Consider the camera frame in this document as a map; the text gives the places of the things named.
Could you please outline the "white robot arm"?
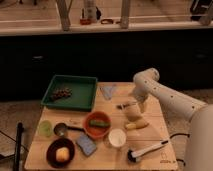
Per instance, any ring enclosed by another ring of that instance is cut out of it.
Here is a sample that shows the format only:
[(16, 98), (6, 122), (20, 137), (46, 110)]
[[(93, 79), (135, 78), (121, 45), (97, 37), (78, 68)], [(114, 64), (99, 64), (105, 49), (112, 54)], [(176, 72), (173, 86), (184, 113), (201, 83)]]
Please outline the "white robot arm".
[(143, 101), (153, 95), (190, 122), (183, 171), (213, 171), (213, 104), (190, 97), (158, 82), (159, 72), (149, 68), (133, 77), (133, 95)]

